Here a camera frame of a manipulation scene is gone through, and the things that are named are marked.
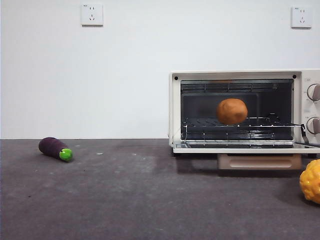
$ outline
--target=oven door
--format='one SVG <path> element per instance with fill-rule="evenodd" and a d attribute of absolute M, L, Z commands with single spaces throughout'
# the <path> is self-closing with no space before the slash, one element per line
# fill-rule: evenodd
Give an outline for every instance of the oven door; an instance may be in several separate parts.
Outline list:
<path fill-rule="evenodd" d="M 173 147 L 177 154 L 320 154 L 320 145 L 288 141 L 186 141 Z"/>

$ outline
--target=power socket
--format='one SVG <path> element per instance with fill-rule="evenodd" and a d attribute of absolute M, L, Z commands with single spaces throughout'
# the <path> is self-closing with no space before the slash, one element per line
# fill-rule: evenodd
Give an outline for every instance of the power socket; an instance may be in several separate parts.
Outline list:
<path fill-rule="evenodd" d="M 292 7 L 291 8 L 291 27 L 310 29 L 312 27 L 311 8 Z"/>
<path fill-rule="evenodd" d="M 102 4 L 82 5 L 82 26 L 103 26 L 104 6 Z"/>

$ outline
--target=toy eggplant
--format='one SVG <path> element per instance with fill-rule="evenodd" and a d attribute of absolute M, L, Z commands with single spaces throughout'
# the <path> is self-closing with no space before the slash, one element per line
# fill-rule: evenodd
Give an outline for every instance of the toy eggplant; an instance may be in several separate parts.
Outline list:
<path fill-rule="evenodd" d="M 44 155 L 64 162 L 70 162 L 73 156 L 72 150 L 59 139 L 46 137 L 39 142 L 39 150 Z"/>

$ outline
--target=oven control panel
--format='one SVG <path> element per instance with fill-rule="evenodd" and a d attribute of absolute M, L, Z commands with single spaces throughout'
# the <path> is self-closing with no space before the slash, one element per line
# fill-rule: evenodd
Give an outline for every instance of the oven control panel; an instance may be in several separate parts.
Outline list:
<path fill-rule="evenodd" d="M 302 74 L 302 115 L 306 136 L 310 143 L 320 144 L 320 72 Z"/>

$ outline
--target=orange ball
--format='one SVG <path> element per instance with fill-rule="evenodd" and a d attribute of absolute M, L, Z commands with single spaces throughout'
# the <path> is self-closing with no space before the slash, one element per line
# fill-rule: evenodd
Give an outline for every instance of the orange ball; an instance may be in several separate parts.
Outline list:
<path fill-rule="evenodd" d="M 219 103 L 216 108 L 216 116 L 222 124 L 239 124 L 248 116 L 248 109 L 242 100 L 228 98 Z"/>

